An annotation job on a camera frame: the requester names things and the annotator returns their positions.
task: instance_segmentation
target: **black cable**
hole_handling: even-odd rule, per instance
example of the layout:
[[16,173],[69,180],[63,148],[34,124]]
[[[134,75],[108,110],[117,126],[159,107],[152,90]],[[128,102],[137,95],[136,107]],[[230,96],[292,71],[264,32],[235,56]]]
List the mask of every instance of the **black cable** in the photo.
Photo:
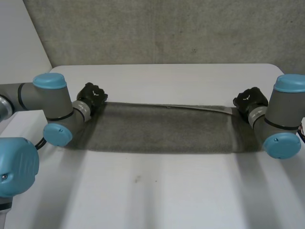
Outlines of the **black cable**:
[[39,150],[39,149],[41,149],[46,143],[47,143],[47,141],[46,141],[44,138],[42,138],[42,139],[39,141],[39,143],[37,143],[37,144],[35,145],[35,147],[36,147],[37,150]]
[[305,135],[303,134],[303,126],[300,124],[299,129],[297,130],[297,133],[300,135],[300,138],[305,143]]

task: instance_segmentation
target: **gray wall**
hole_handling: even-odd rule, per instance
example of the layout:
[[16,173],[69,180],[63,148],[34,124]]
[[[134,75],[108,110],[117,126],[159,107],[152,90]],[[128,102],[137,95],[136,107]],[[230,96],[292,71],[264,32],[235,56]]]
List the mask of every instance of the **gray wall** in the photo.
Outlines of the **gray wall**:
[[272,63],[305,74],[305,0],[24,0],[52,66]]

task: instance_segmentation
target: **concrete wall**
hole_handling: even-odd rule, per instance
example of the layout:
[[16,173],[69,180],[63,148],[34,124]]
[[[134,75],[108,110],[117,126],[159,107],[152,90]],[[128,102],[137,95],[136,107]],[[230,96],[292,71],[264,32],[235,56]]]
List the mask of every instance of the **concrete wall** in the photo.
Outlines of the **concrete wall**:
[[0,1],[0,83],[31,82],[50,70],[22,0]]
[[24,0],[52,65],[272,63],[305,74],[304,0]]

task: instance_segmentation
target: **black band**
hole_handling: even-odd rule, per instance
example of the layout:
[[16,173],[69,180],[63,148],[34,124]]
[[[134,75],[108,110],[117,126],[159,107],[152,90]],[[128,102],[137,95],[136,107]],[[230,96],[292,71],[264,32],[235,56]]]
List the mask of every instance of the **black band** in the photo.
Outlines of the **black band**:
[[256,121],[262,117],[265,117],[265,115],[263,114],[263,115],[259,116],[257,119],[255,119],[255,121],[252,124],[252,129],[254,129],[254,125],[255,125]]
[[278,128],[278,129],[282,129],[282,130],[297,130],[299,128],[299,126],[295,126],[295,127],[288,127],[288,126],[282,126],[282,125],[278,125],[278,124],[275,124],[273,122],[270,122],[268,119],[265,118],[265,122],[275,128]]
[[25,107],[25,105],[24,105],[24,103],[23,103],[23,101],[22,101],[22,98],[21,98],[21,90],[22,90],[22,87],[23,87],[24,85],[25,85],[25,83],[22,83],[22,84],[19,85],[19,87],[18,87],[18,92],[17,92],[17,96],[18,96],[18,102],[19,102],[20,106],[21,106],[24,110],[28,111],[28,108]]
[[72,116],[74,113],[74,110],[70,113],[70,114],[67,114],[66,116],[63,116],[63,117],[60,117],[60,118],[47,118],[46,119],[48,121],[59,121],[59,120],[62,120],[62,119],[66,119],[66,118],[69,118],[70,116]]
[[12,206],[12,202],[6,204],[0,204],[0,211],[10,209]]
[[82,115],[82,118],[83,118],[83,120],[84,120],[84,122],[85,122],[85,116],[84,116],[84,114],[79,110],[79,109],[77,109],[77,108],[73,108],[73,109],[75,109],[76,111],[78,111],[79,113],[81,113],[81,115]]
[[10,104],[10,106],[11,106],[11,109],[13,110],[13,113],[14,113],[14,112],[15,112],[15,107],[14,107],[13,103],[12,103],[6,96],[1,95],[1,94],[0,94],[0,96],[1,96],[3,99],[5,99],[6,101],[9,102],[9,104]]

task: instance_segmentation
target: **white wall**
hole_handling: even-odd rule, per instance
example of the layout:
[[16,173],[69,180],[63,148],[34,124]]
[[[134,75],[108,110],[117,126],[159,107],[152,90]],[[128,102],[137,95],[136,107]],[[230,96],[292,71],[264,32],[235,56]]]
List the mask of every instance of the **white wall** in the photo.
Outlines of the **white wall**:
[[[51,64],[22,0],[0,0],[0,84],[31,82]],[[0,123],[0,133],[10,120]]]

